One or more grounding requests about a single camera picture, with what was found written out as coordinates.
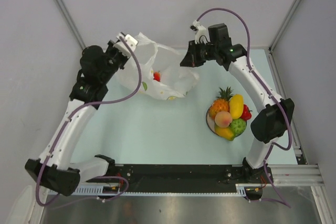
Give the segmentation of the green fake fruit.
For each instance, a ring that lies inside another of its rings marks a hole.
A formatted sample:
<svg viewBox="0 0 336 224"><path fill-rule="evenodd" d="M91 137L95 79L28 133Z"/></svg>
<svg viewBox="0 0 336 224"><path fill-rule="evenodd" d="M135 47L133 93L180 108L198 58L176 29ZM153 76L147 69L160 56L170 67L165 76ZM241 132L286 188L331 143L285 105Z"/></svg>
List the green fake fruit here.
<svg viewBox="0 0 336 224"><path fill-rule="evenodd" d="M241 118L235 119L230 124L230 128L234 132L235 136L240 136L244 133L247 126L247 122Z"/></svg>

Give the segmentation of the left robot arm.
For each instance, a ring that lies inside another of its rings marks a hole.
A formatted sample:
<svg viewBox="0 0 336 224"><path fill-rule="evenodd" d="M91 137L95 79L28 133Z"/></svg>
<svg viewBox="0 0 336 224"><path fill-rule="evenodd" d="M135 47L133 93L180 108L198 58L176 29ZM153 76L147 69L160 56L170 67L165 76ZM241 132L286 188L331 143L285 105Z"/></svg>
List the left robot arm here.
<svg viewBox="0 0 336 224"><path fill-rule="evenodd" d="M106 50L93 45L82 51L81 68L57 132L40 156L25 164L36 182L36 195L43 186L70 196L80 182L96 182L98 177L110 182L118 174L114 159L104 155L75 164L70 161L83 130L108 92L107 83L124 67L137 44L136 40L125 37L124 42L109 41Z"/></svg>

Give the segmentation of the orange pink fake peach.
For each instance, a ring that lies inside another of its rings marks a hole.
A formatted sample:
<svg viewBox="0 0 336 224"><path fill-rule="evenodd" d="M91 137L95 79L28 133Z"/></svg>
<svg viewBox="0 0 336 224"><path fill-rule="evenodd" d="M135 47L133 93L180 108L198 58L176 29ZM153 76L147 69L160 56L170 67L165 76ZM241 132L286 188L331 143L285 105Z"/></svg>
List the orange pink fake peach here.
<svg viewBox="0 0 336 224"><path fill-rule="evenodd" d="M229 112L221 111L216 114L214 121L218 127L226 128L232 123L233 118Z"/></svg>

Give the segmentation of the yellow fake mango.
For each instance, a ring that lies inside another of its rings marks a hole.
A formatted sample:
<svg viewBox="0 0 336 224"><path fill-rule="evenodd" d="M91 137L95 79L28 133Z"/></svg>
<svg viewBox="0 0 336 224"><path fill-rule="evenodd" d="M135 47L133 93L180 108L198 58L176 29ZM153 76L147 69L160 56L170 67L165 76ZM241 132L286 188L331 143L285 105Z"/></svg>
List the yellow fake mango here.
<svg viewBox="0 0 336 224"><path fill-rule="evenodd" d="M241 94L234 95L229 101L229 112L233 120L241 117L244 110L244 98Z"/></svg>

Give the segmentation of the orange fake pineapple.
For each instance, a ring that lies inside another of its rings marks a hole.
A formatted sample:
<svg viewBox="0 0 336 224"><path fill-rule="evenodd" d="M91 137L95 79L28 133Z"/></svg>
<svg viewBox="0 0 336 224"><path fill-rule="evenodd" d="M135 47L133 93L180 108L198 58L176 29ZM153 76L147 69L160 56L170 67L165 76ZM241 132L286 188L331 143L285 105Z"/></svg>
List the orange fake pineapple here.
<svg viewBox="0 0 336 224"><path fill-rule="evenodd" d="M211 107L209 108L209 116L214 120L215 116L222 111L229 111L229 101L232 98L232 89L227 87L226 89L219 89L218 96L213 101Z"/></svg>

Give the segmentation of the white plastic bag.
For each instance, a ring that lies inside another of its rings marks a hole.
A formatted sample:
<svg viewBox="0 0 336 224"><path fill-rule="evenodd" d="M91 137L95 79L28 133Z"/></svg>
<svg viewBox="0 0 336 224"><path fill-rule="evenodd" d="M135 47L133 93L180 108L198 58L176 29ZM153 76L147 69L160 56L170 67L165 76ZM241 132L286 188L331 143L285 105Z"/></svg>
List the white plastic bag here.
<svg viewBox="0 0 336 224"><path fill-rule="evenodd" d="M183 55L177 50L158 44L142 33L134 37L138 45L134 54L141 68L139 92L158 100L183 98L196 86L199 75L187 67L180 67ZM153 80L153 73L161 73L161 81Z"/></svg>

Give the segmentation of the orange green fake papaya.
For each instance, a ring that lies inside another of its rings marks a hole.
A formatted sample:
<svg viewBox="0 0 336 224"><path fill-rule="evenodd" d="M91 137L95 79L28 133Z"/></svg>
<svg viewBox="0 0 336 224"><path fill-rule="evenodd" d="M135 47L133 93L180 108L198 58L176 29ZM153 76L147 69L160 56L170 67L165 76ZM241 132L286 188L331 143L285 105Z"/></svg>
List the orange green fake papaya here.
<svg viewBox="0 0 336 224"><path fill-rule="evenodd" d="M228 141L233 141L235 138L235 133L230 126L219 127L218 125L215 125L215 133Z"/></svg>

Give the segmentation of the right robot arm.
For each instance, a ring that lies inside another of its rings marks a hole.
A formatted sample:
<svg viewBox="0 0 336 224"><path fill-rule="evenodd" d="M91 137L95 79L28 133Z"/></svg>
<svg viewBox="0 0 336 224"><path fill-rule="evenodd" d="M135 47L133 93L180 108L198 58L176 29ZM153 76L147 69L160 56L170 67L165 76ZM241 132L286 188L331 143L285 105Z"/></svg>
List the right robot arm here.
<svg viewBox="0 0 336 224"><path fill-rule="evenodd" d="M243 160L242 169L243 179L254 183L261 177L261 172L266 172L268 157L281 136L288 134L288 146L283 150L287 151L292 146L290 124L294 102L271 90L252 64L249 51L241 44L232 43L224 23L205 28L194 21L190 28L195 38L189 41L180 65L200 67L206 61L215 60L239 81L257 109L258 114L250 124L254 141Z"/></svg>

